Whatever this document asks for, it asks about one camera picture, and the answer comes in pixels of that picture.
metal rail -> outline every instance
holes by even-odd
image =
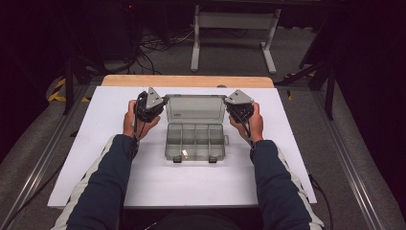
[[[358,175],[355,167],[352,164],[349,153],[344,146],[344,142],[338,132],[337,126],[327,117],[327,114],[325,113],[325,102],[323,96],[321,95],[320,91],[313,91],[312,96],[317,104],[319,112],[322,114],[323,121],[327,127],[327,130],[334,141],[340,162],[343,166],[344,172],[350,182],[352,191],[354,192],[355,198],[358,201],[358,204],[361,208],[365,220],[367,221],[368,226],[370,227],[370,229],[385,229],[383,223],[379,219],[372,206],[372,202],[368,196],[368,192],[365,188],[364,182],[362,181],[361,177]]]
[[[57,149],[59,145],[59,140],[65,131],[66,127],[70,123],[73,115],[75,114],[75,111],[77,110],[80,100],[84,97],[86,91],[87,91],[88,86],[87,85],[80,85],[78,86],[78,92],[75,97],[75,102],[73,107],[71,108],[70,112],[60,119],[59,123],[57,124],[56,130],[54,131],[50,141],[48,142],[48,145],[46,146],[45,150],[43,151],[42,155],[39,157],[38,162],[36,163],[33,171],[31,174],[28,176],[26,183],[21,190],[20,194],[18,195],[16,201],[12,205],[8,215],[6,218],[4,218],[0,224],[0,229],[4,229],[5,224],[9,220],[9,218],[20,208],[22,205],[34,194],[36,188],[38,187],[39,183],[41,182],[41,179],[47,170],[54,154],[55,150]],[[22,214],[24,213],[21,212],[15,219],[14,221],[10,224],[10,226],[7,228],[9,230],[14,229],[15,226],[17,225],[18,221],[22,217]]]

dark background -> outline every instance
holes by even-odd
[[[366,1],[361,6],[349,17],[335,14],[329,18],[330,27],[316,40],[319,43],[314,44],[309,60],[327,57],[332,44],[339,44],[335,59],[337,82],[377,168],[405,216],[406,189],[402,182],[406,174],[406,95],[402,74],[406,72],[406,20],[400,1]],[[69,55],[80,54],[102,64],[107,59],[122,60],[133,54],[122,3],[60,1],[58,5],[50,3],[50,9],[64,11],[71,28],[60,14],[49,15],[38,2],[0,2],[0,162],[47,107],[46,90],[62,73]],[[97,12],[106,9],[110,10],[110,19],[102,20]],[[192,6],[156,5],[146,9],[137,14],[144,16],[137,20],[144,19],[163,38],[169,31],[192,23],[192,13],[178,13],[179,9],[193,12]],[[169,20],[153,17],[157,13],[154,9],[158,14],[165,12]],[[317,29],[323,22],[322,12],[299,12],[283,11],[280,24]]]

white board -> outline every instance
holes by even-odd
[[[154,87],[166,94],[231,95],[235,88]],[[75,185],[100,156],[107,140],[123,133],[123,118],[129,100],[147,87],[99,86],[89,104],[75,143],[63,166],[48,206],[64,207]],[[290,167],[300,177],[310,203],[316,198],[303,159],[293,136],[277,89],[244,88],[260,105],[264,120],[263,137],[273,140]],[[239,137],[226,113],[224,134],[229,136],[226,157],[215,164],[182,162],[165,157],[166,111],[160,123],[141,141],[128,182],[124,206],[131,208],[248,207],[258,204],[254,166],[248,144]]]

dark blue sleeve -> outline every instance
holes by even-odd
[[[290,172],[274,142],[256,142],[252,160],[265,229],[322,229],[299,178]]]
[[[131,138],[112,137],[75,187],[53,229],[116,229],[131,169]]]

wooden edge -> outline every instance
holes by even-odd
[[[101,86],[274,88],[268,77],[108,75]]]

